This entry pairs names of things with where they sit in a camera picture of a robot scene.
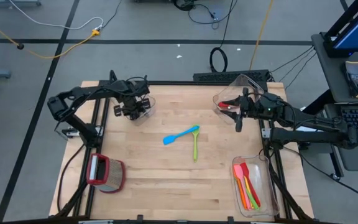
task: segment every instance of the black cable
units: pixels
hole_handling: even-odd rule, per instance
[[[231,0],[231,3],[230,3],[230,11],[229,13],[227,14],[227,21],[226,21],[226,27],[224,28],[224,34],[223,34],[223,39],[222,39],[222,42],[221,42],[221,45],[219,47],[215,47],[214,49],[212,49],[211,53],[209,54],[209,66],[211,67],[211,71],[212,72],[218,72],[214,65],[213,65],[213,55],[215,53],[215,51],[219,51],[223,57],[223,61],[224,61],[224,68],[222,70],[222,72],[225,72],[226,69],[227,69],[227,64],[228,64],[228,61],[227,61],[227,55],[224,53],[224,51],[222,50],[222,46],[223,46],[223,43],[224,43],[224,39],[226,38],[226,32],[227,32],[227,25],[229,24],[229,20],[230,20],[230,14],[231,14],[231,11],[232,11],[232,5],[233,5],[233,2],[234,0]]]
[[[289,63],[291,63],[291,62],[295,61],[296,59],[300,58],[302,55],[304,55],[305,53],[307,53],[307,52],[308,52],[310,49],[312,49],[312,48],[313,48],[313,46],[311,46],[308,50],[304,51],[302,54],[298,55],[296,58],[290,60],[289,62],[287,62],[287,63],[285,63],[285,64],[279,66],[278,68],[276,68],[276,69],[274,69],[274,70],[272,70],[272,71],[270,71],[270,72],[273,73],[273,72],[277,71],[278,69],[280,69],[280,68],[282,68],[282,67],[288,65]]]
[[[233,11],[233,9],[234,9],[234,7],[236,6],[237,2],[238,2],[238,0],[236,0],[236,2],[235,2],[234,4],[231,4],[231,5],[230,5],[230,8],[229,8],[228,14],[226,14],[222,19],[219,19],[219,20],[216,19],[216,16],[215,16],[215,15],[209,10],[209,8],[206,7],[205,5],[203,5],[203,4],[195,4],[195,5],[194,5],[194,6],[204,6],[204,7],[208,10],[209,15],[214,19],[213,22],[200,22],[200,21],[194,20],[194,19],[191,17],[191,15],[190,15],[190,11],[191,11],[191,10],[188,11],[188,16],[189,16],[189,18],[190,18],[191,21],[193,21],[193,22],[195,22],[195,23],[197,23],[197,24],[215,24],[215,23],[220,23],[220,22],[222,22],[223,20],[225,20],[225,18],[228,19],[228,17],[230,16],[231,11]]]
[[[178,5],[178,0],[172,0],[173,5],[182,11],[190,11],[193,9],[194,2],[197,0],[185,0],[185,3],[182,5]]]
[[[65,172],[67,170],[68,165],[70,164],[70,162],[78,155],[78,153],[80,153],[81,149],[85,146],[85,143],[82,144],[82,146],[74,153],[74,155],[67,161],[66,165],[64,166],[63,170],[62,170],[62,174],[60,176],[60,181],[59,181],[59,188],[57,190],[57,210],[60,212],[60,193],[62,190],[62,185],[63,185],[63,177],[65,175]]]
[[[298,154],[305,162],[307,162],[311,167],[313,167],[314,169],[316,169],[318,172],[324,174],[325,176],[329,177],[330,179],[334,180],[335,182],[341,184],[342,186],[344,186],[344,187],[348,188],[349,190],[352,190],[353,192],[355,192],[355,193],[358,194],[358,190],[356,190],[356,189],[354,189],[354,188],[352,188],[352,187],[350,187],[350,186],[348,186],[348,185],[346,185],[346,184],[340,182],[339,180],[333,179],[329,174],[325,173],[324,171],[322,171],[321,169],[317,168],[317,167],[314,166],[312,163],[310,163],[310,162],[309,162],[302,154],[300,154],[299,152],[296,152],[295,150],[289,149],[289,148],[287,148],[287,147],[285,147],[285,146],[283,146],[283,148],[286,149],[286,150],[289,150],[289,151],[291,151],[291,152],[294,152],[294,153]]]
[[[317,54],[317,52],[315,52],[313,54],[313,56],[311,56],[306,62],[305,64],[302,66],[301,70],[299,70],[298,74],[295,75],[295,78],[290,82],[290,84],[285,87],[285,90],[287,90],[288,87],[290,87],[290,85],[296,80],[296,78],[298,77],[298,75],[302,72],[302,70],[306,67],[306,64]]]
[[[303,59],[307,58],[307,56],[309,56],[309,54],[312,53],[312,50],[308,52],[308,54],[306,54],[303,58],[301,58],[301,60],[299,60],[299,62],[297,62],[278,82],[281,82],[290,72],[292,72],[292,70],[294,70],[294,68],[299,65]]]
[[[116,11],[114,12],[114,15],[112,15],[110,17],[110,19],[102,26],[102,28],[105,28],[109,24],[109,22],[117,15],[117,11],[118,11],[119,5],[121,5],[121,2],[122,2],[122,0],[119,1],[118,5],[116,7]]]
[[[286,101],[282,102],[284,105],[287,105],[291,108],[292,110],[292,115],[293,115],[293,130],[296,131],[296,115],[295,115],[295,109],[293,108],[293,106],[289,103],[287,103]]]
[[[335,117],[332,119],[332,123],[328,122],[328,121],[324,121],[319,117],[315,117],[314,119],[307,119],[304,121],[299,122],[298,124],[296,124],[296,128],[299,128],[300,126],[302,126],[302,124],[309,122],[309,121],[315,121],[315,122],[320,122],[320,123],[326,123],[326,124],[331,124],[331,125],[337,125],[339,123],[342,122],[342,117]]]

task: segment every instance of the wheel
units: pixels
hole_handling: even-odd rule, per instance
[[[341,178],[338,177],[336,174],[330,174],[329,176],[330,176],[333,180],[336,180],[336,181],[340,181],[340,180],[341,180]]]

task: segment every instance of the plastic container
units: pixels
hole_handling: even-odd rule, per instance
[[[144,112],[136,120],[131,121],[131,123],[133,123],[135,126],[140,126],[144,122],[146,122],[146,120],[155,113],[155,98],[150,96],[149,94],[147,94],[147,95],[144,95],[142,98],[137,96],[136,100],[137,101],[148,100],[150,103],[150,108],[144,108]],[[111,101],[115,106],[120,106],[120,107],[124,106],[123,103],[118,103],[117,99],[115,99],[115,98],[111,98]]]
[[[244,88],[248,88],[249,93],[260,93],[263,94],[263,89],[252,79],[250,79],[246,75],[239,75],[234,82],[232,82],[229,86],[223,89],[220,93],[213,96],[213,111],[223,119],[227,124],[234,124],[234,120],[229,116],[222,113],[225,111],[232,112],[240,112],[238,106],[229,106],[229,107],[220,107],[219,103],[227,100],[234,100],[240,95],[242,95],[242,91]],[[258,100],[260,96],[251,95],[254,101]]]
[[[232,189],[235,194],[237,208],[245,217],[277,215],[279,213],[279,208],[274,197],[273,185],[270,179],[269,160],[262,155],[255,157],[235,157],[232,164],[240,165],[243,162],[247,164],[249,170],[249,180],[259,198],[260,207],[257,210],[246,210],[244,208],[237,179],[234,176],[233,169],[231,167]]]

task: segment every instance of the silicone spatula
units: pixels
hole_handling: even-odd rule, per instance
[[[200,127],[194,131],[192,131],[191,133],[193,133],[194,135],[194,148],[193,148],[193,160],[194,162],[197,162],[197,157],[198,157],[198,150],[197,150],[197,136],[198,133],[200,133]]]
[[[245,176],[244,176],[244,180],[246,181],[247,195],[248,195],[249,200],[251,201],[251,206],[252,206],[252,208],[254,208],[255,210],[258,210],[258,209],[259,209],[259,206],[258,206],[258,204],[256,203],[254,197],[252,196],[251,191],[249,190],[248,180],[247,180],[247,178],[246,178]]]
[[[239,188],[240,191],[240,197],[241,197],[241,202],[242,202],[242,207],[247,210],[247,202],[246,202],[246,198],[244,197],[244,193],[241,190],[241,182],[240,179],[238,179],[236,176],[234,176],[235,180],[237,181],[237,186]]]
[[[199,128],[200,128],[199,126],[194,126],[194,127],[190,128],[189,130],[184,131],[180,134],[167,136],[162,140],[162,142],[164,143],[164,145],[171,144],[175,141],[176,138],[178,138],[180,136],[184,136],[185,134],[188,134],[188,133],[190,133],[194,130],[197,130]]]
[[[236,177],[241,182],[240,190],[244,193],[244,197],[246,198],[247,209],[252,210],[251,203],[249,202],[248,195],[246,194],[247,189],[246,189],[246,184],[244,182],[244,174],[242,173],[241,166],[238,164],[235,164],[235,165],[233,165],[233,170],[234,170],[234,175],[236,175]]]
[[[254,196],[254,199],[256,201],[256,204],[258,204],[258,206],[260,207],[260,201],[258,198],[258,195],[255,192],[254,187],[252,186],[252,182],[249,179],[249,169],[247,167],[247,164],[245,162],[243,162],[242,164],[240,164],[241,169],[242,169],[242,173],[244,174],[244,176],[246,177],[248,184],[249,184],[249,189],[251,191],[252,196]]]

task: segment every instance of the concrete floor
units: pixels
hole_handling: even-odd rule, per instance
[[[65,24],[71,7],[77,0],[42,1],[42,7],[25,7],[30,16],[42,22]],[[80,0],[72,26],[90,17],[105,20],[114,12],[118,1]],[[217,15],[225,15],[228,0],[210,0],[205,4]],[[256,40],[269,0],[239,1],[232,12],[227,40]],[[192,12],[199,20],[209,20],[202,9]],[[289,40],[310,41],[310,35],[325,31],[343,13],[339,0],[281,0],[273,4],[262,40],[280,40],[260,45],[253,69],[274,69],[305,51],[307,45]],[[84,39],[97,26],[96,21],[82,30],[71,30],[67,39]],[[43,55],[53,55],[63,30],[34,24],[15,9],[0,8],[0,29],[17,39],[51,39],[54,44],[26,44],[25,47]],[[186,12],[173,5],[146,1],[134,3],[123,0],[118,15],[95,39],[117,40],[109,44],[85,44],[62,57],[57,64],[47,97],[80,85],[83,80],[107,79],[113,69],[119,78],[148,75],[150,80],[192,80],[194,73],[209,72],[209,52],[216,45],[187,40],[219,40],[224,23],[218,30],[210,25],[191,22]],[[172,40],[175,44],[139,44],[137,40]],[[120,40],[130,40],[120,44]],[[71,44],[65,44],[63,50]],[[224,45],[230,70],[247,70],[254,45]],[[12,44],[0,43],[0,68],[12,71],[11,79],[0,79],[0,203],[14,164],[33,117],[41,89],[52,61],[41,60]],[[216,57],[217,69],[223,64]],[[289,67],[274,73],[276,80]],[[299,71],[296,68],[286,79],[290,83]],[[327,90],[323,71],[317,57],[287,90],[289,102],[296,107],[308,105]],[[66,142],[53,132],[56,122],[45,102],[30,142],[22,171],[14,188],[4,221],[43,218],[48,215],[56,186]],[[305,156],[326,172],[333,171],[329,156],[308,151]],[[304,168],[311,202],[316,218],[327,222],[358,223],[358,195]],[[345,172],[343,182],[358,189],[358,172]]]

